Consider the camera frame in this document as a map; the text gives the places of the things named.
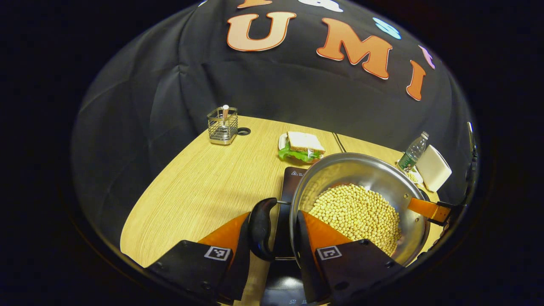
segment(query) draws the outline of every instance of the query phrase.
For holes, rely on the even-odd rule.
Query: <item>water bottle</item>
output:
[[[421,133],[421,136],[412,142],[412,144],[406,149],[406,152],[399,160],[397,166],[399,169],[408,172],[412,169],[413,166],[417,163],[419,158],[425,152],[427,148],[427,140],[429,139],[429,134],[426,132]]]

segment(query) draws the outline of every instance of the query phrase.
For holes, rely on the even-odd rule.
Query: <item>small plate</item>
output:
[[[277,144],[278,149],[281,150],[281,149],[285,148],[286,143],[287,143],[287,133],[284,133],[284,134],[282,134],[282,135],[280,136],[280,140],[278,141],[278,144]]]
[[[410,179],[410,181],[412,181],[413,183],[423,184],[423,178],[421,177],[421,174],[419,174],[419,171],[417,170],[416,166],[412,167],[412,170],[410,170],[410,173],[412,173],[416,177],[416,180],[417,180],[417,181],[414,182],[414,181],[412,181],[412,179],[410,179],[408,177]]]

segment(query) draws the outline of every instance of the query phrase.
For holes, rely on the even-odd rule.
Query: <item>white tissue box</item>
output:
[[[423,152],[416,165],[427,189],[432,192],[436,192],[452,174],[444,157],[432,145]]]

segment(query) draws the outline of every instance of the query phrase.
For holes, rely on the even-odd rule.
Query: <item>wire utensil holder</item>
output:
[[[237,135],[238,109],[225,107],[218,107],[208,114],[208,133],[211,143],[229,145]]]

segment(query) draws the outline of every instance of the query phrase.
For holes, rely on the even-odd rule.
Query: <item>tabletop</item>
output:
[[[264,198],[281,196],[286,167],[309,168],[278,158],[278,139],[287,131],[315,134],[326,154],[342,152],[330,131],[267,119],[238,116],[238,126],[251,133],[238,135],[232,144],[211,144],[203,131],[153,180],[129,214],[121,234],[121,251],[142,267],[159,259],[180,240],[197,242]],[[402,153],[360,139],[338,135],[347,152],[379,158],[391,165]],[[418,185],[432,202],[438,195]],[[277,209],[270,214],[272,224]],[[431,224],[426,251],[442,228]],[[274,241],[273,227],[270,245]],[[243,305],[258,305],[269,263],[250,254]]]

